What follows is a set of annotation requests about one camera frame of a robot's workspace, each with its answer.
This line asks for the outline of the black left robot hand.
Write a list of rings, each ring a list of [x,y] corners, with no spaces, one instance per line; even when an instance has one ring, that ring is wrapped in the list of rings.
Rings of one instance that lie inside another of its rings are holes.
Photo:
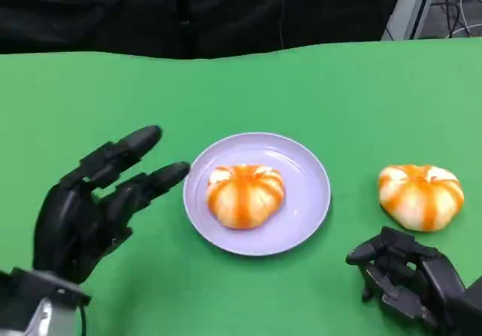
[[[185,161],[119,182],[161,139],[157,125],[107,142],[63,176],[47,193],[35,223],[34,269],[81,284],[95,266],[133,233],[133,215],[189,173]]]

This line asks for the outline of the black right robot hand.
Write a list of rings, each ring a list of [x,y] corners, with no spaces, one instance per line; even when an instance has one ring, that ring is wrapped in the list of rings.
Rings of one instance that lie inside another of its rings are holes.
[[[376,299],[385,314],[434,335],[457,333],[453,302],[465,286],[449,258],[435,247],[383,227],[356,246],[346,263],[356,266],[364,279],[364,303]]]

